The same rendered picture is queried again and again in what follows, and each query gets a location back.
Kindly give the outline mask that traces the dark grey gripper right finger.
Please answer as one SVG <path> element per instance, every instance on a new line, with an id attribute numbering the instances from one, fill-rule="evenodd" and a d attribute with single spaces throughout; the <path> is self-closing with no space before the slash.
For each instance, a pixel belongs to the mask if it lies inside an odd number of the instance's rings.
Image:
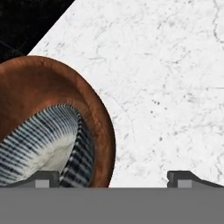
<path id="1" fill-rule="evenodd" d="M 224 188 L 224 185 L 201 179 L 191 171 L 168 171 L 167 179 L 168 188 Z"/>

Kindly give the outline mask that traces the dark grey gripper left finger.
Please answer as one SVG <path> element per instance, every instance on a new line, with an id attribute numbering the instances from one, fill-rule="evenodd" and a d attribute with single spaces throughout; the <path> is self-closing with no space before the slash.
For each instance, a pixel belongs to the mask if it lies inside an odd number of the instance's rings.
<path id="1" fill-rule="evenodd" d="M 7 188 L 58 188 L 60 174 L 57 171 L 37 171 L 25 180 L 7 185 Z"/>

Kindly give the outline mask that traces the blue striped white bowl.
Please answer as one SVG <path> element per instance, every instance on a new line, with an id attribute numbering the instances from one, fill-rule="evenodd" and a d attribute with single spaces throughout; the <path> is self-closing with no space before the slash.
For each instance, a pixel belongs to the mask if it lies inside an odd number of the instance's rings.
<path id="1" fill-rule="evenodd" d="M 81 113 L 58 104 L 32 115 L 0 141 L 0 186 L 47 171 L 59 174 L 61 187 L 88 187 L 94 163 L 94 141 Z"/>

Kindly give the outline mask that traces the brown wooden bowl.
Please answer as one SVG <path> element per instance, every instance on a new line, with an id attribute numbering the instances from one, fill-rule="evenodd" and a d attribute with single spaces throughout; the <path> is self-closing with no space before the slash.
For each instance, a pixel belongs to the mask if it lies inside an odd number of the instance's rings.
<path id="1" fill-rule="evenodd" d="M 106 187 L 116 157 L 115 132 L 101 98 L 71 67 L 40 56 L 0 64 L 0 141 L 39 111 L 58 104 L 78 109 L 94 141 L 94 173 L 88 187 Z"/>

